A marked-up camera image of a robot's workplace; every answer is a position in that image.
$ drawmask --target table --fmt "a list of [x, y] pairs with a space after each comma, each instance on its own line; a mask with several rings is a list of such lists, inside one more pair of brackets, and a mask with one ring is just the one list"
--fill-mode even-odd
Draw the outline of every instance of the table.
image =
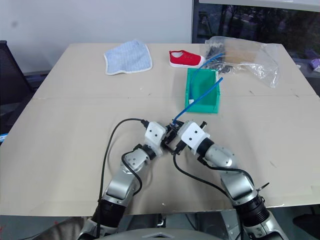
[[[118, 44], [71, 44], [0, 147], [0, 213], [25, 216], [91, 216], [97, 206], [102, 160], [114, 126], [138, 117], [167, 124], [184, 107], [187, 70], [169, 65], [169, 50], [200, 51], [200, 44], [148, 44], [153, 68], [105, 74], [103, 53]], [[320, 99], [279, 45], [281, 78], [272, 89], [248, 72], [224, 76], [219, 114], [186, 113], [206, 121], [206, 131], [232, 150], [267, 207], [320, 203]], [[124, 123], [107, 160], [104, 186], [120, 157], [143, 142], [140, 123]], [[219, 175], [185, 150], [182, 169], [220, 184]], [[173, 165], [153, 161], [127, 214], [230, 209], [229, 200]]]

